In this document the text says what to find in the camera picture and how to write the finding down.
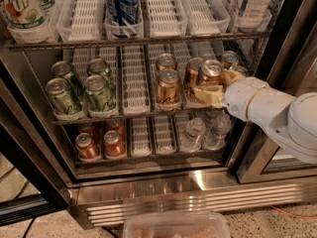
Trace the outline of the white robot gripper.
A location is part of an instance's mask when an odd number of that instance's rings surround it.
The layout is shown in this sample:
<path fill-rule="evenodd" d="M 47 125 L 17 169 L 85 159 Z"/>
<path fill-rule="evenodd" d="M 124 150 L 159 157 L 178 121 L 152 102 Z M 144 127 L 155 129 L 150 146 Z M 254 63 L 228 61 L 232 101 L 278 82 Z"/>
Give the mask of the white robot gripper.
<path fill-rule="evenodd" d="M 215 108 L 227 105 L 228 112 L 242 121 L 253 122 L 264 131 L 285 125 L 289 105 L 295 97 L 276 90 L 256 77 L 244 77 L 241 73 L 225 69 L 224 91 L 222 85 L 195 86 L 195 98 Z"/>

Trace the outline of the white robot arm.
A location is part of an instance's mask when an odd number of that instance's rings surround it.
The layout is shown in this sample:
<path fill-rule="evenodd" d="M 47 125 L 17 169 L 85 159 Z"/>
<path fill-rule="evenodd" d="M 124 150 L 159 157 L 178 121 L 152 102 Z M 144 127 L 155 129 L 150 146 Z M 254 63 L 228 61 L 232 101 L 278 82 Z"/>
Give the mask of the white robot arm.
<path fill-rule="evenodd" d="M 195 85 L 195 97 L 213 107 L 226 107 L 233 117 L 258 125 L 297 160 L 317 163 L 317 93 L 292 96 L 253 76 L 229 72 L 230 84 Z"/>

